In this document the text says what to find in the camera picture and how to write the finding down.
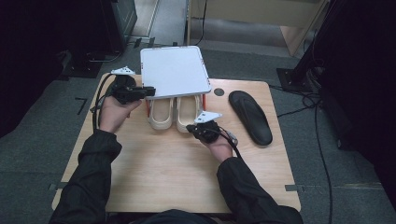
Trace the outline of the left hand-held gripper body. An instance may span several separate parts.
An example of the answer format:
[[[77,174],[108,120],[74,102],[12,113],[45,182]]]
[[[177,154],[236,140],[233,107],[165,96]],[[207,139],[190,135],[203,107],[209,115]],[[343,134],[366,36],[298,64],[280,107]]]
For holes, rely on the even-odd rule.
[[[115,75],[115,79],[111,85],[110,93],[122,105],[144,99],[146,92],[143,88],[136,85],[133,78],[134,71],[128,66],[111,71]]]

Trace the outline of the person's dark jacket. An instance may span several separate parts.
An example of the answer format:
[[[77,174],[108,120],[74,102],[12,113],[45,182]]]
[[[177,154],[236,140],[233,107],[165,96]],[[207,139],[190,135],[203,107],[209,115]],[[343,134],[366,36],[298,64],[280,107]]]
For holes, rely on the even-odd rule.
[[[215,220],[204,215],[170,209],[149,217],[141,217],[129,224],[218,224]]]

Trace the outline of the cream clog shoe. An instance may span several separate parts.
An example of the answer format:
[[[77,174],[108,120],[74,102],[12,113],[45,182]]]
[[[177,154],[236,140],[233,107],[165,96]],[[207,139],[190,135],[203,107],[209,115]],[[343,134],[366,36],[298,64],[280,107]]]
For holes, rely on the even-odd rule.
[[[166,130],[173,123],[173,98],[152,100],[148,122],[154,130]]]
[[[187,126],[194,123],[201,110],[201,96],[191,95],[177,98],[177,129],[186,133]]]

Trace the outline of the white shoe rack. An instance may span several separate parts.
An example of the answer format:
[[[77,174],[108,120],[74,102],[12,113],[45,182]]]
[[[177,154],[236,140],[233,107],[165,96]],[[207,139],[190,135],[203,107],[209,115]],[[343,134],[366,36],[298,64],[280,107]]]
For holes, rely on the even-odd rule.
[[[196,46],[142,49],[140,51],[142,85],[154,87],[159,100],[202,95],[212,90],[201,50]]]

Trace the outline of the person's right hand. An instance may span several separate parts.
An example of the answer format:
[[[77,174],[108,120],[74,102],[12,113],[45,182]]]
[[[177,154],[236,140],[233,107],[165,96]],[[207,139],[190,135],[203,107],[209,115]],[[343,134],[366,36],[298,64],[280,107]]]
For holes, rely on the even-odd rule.
[[[223,136],[220,136],[213,143],[204,143],[204,146],[209,149],[214,158],[219,162],[224,162],[233,156],[233,148]]]

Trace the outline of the dark cabinet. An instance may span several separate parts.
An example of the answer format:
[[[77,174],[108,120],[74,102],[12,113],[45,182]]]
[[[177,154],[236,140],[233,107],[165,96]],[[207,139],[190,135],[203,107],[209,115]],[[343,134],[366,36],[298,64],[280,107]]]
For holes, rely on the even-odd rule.
[[[134,0],[100,0],[108,48],[124,52],[137,21]]]

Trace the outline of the light wooden cabinet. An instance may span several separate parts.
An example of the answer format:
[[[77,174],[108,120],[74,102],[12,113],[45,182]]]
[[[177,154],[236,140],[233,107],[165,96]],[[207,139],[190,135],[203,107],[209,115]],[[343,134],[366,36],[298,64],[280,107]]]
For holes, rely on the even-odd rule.
[[[329,0],[189,0],[187,38],[191,39],[192,18],[272,24],[280,27],[290,56],[295,56],[328,3]]]

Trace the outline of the black stand base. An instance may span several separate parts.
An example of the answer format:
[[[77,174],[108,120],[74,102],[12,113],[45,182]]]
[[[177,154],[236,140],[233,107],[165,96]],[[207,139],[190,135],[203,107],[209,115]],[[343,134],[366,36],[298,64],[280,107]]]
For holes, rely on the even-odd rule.
[[[283,91],[313,91],[307,76],[295,69],[277,68],[276,73]]]

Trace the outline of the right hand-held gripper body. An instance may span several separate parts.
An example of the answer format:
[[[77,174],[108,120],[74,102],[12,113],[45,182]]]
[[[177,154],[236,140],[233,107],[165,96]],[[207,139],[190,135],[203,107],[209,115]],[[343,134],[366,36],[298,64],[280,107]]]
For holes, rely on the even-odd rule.
[[[202,111],[198,115],[193,124],[198,126],[198,130],[196,132],[200,135],[200,141],[210,144],[219,138],[220,128],[215,122],[215,119],[218,119],[221,116],[221,113],[209,111]]]

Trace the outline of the black floor plate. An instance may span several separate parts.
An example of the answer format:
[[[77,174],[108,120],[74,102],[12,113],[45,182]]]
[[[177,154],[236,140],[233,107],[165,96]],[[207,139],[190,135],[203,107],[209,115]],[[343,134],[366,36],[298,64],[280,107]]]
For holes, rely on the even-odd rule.
[[[77,63],[75,60],[70,60],[62,71],[62,75],[66,77],[83,77],[96,78],[102,64],[97,62],[83,62]]]

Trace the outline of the person's left hand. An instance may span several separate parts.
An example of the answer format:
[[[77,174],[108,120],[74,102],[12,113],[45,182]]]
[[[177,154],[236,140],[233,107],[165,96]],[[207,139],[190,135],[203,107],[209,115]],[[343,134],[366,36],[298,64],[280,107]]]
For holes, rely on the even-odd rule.
[[[115,133],[122,123],[130,117],[132,111],[141,104],[141,101],[134,101],[123,105],[113,96],[108,96],[101,107],[99,129],[108,133]]]

